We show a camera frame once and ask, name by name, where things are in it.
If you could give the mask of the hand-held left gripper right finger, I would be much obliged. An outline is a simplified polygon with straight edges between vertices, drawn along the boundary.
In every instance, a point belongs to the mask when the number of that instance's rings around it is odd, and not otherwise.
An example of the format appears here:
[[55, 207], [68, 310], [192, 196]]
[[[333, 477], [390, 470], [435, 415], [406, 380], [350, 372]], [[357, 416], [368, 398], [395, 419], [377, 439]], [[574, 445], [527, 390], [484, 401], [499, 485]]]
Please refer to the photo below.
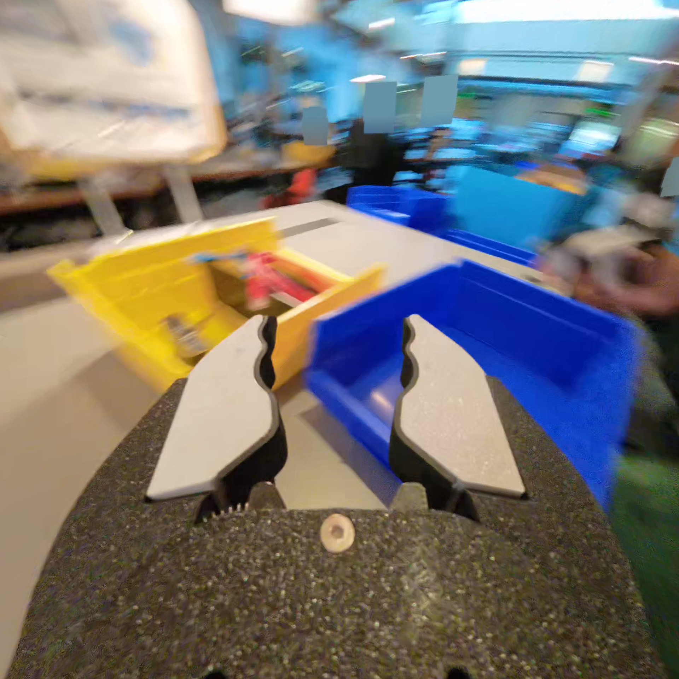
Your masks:
[[424, 317], [403, 320], [401, 394], [388, 463], [426, 507], [478, 520], [472, 493], [526, 495], [491, 379], [462, 346]]

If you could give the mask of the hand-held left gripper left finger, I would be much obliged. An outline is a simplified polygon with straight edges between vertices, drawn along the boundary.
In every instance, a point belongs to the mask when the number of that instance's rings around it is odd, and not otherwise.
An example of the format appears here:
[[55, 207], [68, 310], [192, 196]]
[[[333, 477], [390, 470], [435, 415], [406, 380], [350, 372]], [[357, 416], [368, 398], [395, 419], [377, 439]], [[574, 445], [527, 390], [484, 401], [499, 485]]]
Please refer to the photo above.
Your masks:
[[272, 355], [277, 319], [256, 315], [214, 347], [185, 381], [146, 501], [200, 498], [212, 513], [284, 509], [288, 458]]

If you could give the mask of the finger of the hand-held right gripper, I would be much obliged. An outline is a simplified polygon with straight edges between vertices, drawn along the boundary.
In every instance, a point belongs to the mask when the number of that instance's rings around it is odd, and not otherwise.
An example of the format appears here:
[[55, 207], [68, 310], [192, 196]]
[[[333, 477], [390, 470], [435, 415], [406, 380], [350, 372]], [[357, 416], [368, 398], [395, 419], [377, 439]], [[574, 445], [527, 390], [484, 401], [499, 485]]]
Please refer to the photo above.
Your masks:
[[597, 283], [619, 285], [626, 274], [626, 227], [607, 227], [573, 233], [539, 250], [539, 270], [552, 289], [574, 289], [589, 272]]

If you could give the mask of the yellow plastic bin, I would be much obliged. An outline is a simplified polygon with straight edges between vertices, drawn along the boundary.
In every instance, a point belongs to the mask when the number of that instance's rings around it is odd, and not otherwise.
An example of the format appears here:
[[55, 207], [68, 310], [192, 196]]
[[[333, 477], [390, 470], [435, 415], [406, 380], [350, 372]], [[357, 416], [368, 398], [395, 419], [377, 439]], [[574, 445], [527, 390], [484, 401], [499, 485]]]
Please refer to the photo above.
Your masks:
[[273, 219], [258, 219], [57, 263], [48, 276], [115, 338], [127, 366], [156, 392], [187, 377], [200, 356], [254, 313], [246, 302], [239, 255], [267, 255], [313, 295], [290, 306], [276, 299], [259, 313], [277, 317], [275, 388], [307, 364], [313, 322], [376, 293], [386, 276], [374, 264], [347, 276], [287, 249]]

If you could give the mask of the person's right hand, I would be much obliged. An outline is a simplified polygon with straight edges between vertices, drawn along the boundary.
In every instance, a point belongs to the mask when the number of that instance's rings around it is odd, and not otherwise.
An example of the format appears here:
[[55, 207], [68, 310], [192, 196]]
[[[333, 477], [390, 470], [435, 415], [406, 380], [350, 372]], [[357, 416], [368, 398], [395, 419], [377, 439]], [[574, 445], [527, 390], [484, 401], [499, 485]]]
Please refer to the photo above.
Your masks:
[[678, 256], [660, 244], [633, 250], [627, 258], [632, 278], [620, 284], [598, 282], [589, 271], [573, 287], [573, 299], [619, 316], [678, 315]]

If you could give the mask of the light blue panel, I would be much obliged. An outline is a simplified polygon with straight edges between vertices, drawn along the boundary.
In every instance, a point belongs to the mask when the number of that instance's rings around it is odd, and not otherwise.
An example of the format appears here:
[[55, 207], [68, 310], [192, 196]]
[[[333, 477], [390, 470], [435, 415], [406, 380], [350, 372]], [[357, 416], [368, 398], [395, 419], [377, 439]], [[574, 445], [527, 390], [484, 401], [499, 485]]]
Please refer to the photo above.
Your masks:
[[535, 250], [561, 231], [581, 199], [575, 193], [469, 166], [454, 195], [455, 223], [476, 236]]

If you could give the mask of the grey tape strip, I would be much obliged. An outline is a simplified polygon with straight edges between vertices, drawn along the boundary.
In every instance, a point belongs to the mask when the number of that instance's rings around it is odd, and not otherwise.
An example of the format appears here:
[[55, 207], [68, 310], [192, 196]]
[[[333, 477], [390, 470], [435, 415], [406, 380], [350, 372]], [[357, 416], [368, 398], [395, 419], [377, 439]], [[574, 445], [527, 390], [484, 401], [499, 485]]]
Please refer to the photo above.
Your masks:
[[312, 232], [335, 224], [338, 224], [338, 221], [336, 219], [327, 217], [322, 219], [315, 219], [312, 221], [304, 222], [302, 224], [296, 224], [285, 228], [281, 228], [278, 230], [278, 236], [280, 238], [290, 238], [302, 233]]

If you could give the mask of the person's green jacket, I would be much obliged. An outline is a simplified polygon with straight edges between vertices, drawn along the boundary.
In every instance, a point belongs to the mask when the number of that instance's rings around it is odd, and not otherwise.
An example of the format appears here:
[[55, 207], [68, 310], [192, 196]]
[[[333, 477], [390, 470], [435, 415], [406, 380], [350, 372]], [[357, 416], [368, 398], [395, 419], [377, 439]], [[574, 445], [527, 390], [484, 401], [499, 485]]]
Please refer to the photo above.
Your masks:
[[641, 592], [668, 678], [678, 677], [678, 464], [623, 455], [610, 521]]

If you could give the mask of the orange traffic cone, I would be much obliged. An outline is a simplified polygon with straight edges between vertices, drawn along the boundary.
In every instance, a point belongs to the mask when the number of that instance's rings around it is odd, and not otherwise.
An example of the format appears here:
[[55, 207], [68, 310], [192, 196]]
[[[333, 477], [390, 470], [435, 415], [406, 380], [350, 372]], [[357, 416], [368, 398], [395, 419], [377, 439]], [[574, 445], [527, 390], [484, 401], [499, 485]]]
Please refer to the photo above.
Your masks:
[[313, 199], [317, 194], [317, 170], [304, 168], [292, 175], [287, 183], [271, 184], [260, 199], [260, 209], [291, 207]]

